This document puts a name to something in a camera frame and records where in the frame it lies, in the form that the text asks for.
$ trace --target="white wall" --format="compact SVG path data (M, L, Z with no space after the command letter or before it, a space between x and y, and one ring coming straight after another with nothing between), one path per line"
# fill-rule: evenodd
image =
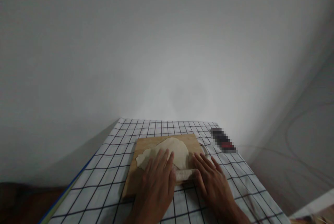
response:
M334 188L333 116L334 53L251 166L287 215ZM333 203L329 193L306 210Z
M0 180L48 185L68 183L103 138L76 151L118 117L215 121L239 145L261 143L264 123L275 125L323 62L309 47L333 6L0 2ZM73 152L80 162L53 167Z

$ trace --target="white tablecloth with black grid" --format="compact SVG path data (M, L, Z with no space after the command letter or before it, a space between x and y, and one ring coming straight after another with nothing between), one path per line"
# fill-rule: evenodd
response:
M231 187L234 199L252 223L290 223L238 153L222 153L211 140L213 122L119 119L95 153L50 224L122 223L133 199L121 194L138 138L194 133L204 152L213 156ZM195 184L175 187L174 198L161 223L217 223Z

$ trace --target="rolling pin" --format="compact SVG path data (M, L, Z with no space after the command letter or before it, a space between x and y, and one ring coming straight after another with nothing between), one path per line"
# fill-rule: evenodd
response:
M185 170L176 170L175 175L176 175L176 181L187 181L191 179L195 179L195 171L196 169L185 169Z

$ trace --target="left hand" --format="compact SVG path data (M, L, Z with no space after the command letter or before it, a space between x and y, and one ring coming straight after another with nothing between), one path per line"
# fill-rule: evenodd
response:
M174 196L176 183L173 168L174 152L167 160L169 150L160 149L153 161L150 158L136 195L135 203L125 223L158 223L167 211Z

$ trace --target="finger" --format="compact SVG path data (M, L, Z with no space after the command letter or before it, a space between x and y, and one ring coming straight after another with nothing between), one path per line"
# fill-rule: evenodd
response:
M214 163L216 169L218 172L221 172L223 174L222 168L220 167L220 165L218 164L218 162L216 162L215 158L213 158L213 156L211 156L211 160Z
M211 168L209 167L209 165L197 154L195 153L195 157L198 160L199 163L202 164L202 167L206 170L206 171L210 171Z
M159 165L160 157L162 154L162 149L159 150L156 158L154 159L153 165L152 165L152 171L155 171Z
M173 168L173 160L174 160L174 151L170 153L169 159L166 163L165 171L170 172Z
M149 171L150 171L150 169L151 169L151 167L152 167L152 162L153 162L153 158L151 157L151 158L149 159L149 162L148 162L147 165L146 165L146 168L145 168L145 174L148 174L148 173L149 173Z
M198 158L198 154L195 153L194 156L193 156L193 159L194 159L194 164L195 164L195 167L201 172L201 173L206 173L206 169L203 167L202 163L199 162L198 159L201 159L201 158Z
M208 158L205 157L205 155L203 153L200 153L202 159L204 160L204 162L211 168L211 169L215 169L215 167L213 166L213 164L208 160Z
M202 196L203 196L203 198L205 198L206 195L207 195L207 192L206 192L206 188L205 188L205 185L204 185L204 182L203 182L202 175L201 175L199 170L195 171L195 177L196 177L197 185L202 192Z
M162 171L164 169L167 162L168 154L169 154L169 149L166 149L164 155L162 156L159 162L158 170Z
M172 169L169 172L169 180L168 180L168 195L172 197L174 195L174 187L176 184L176 175L175 175L175 169Z

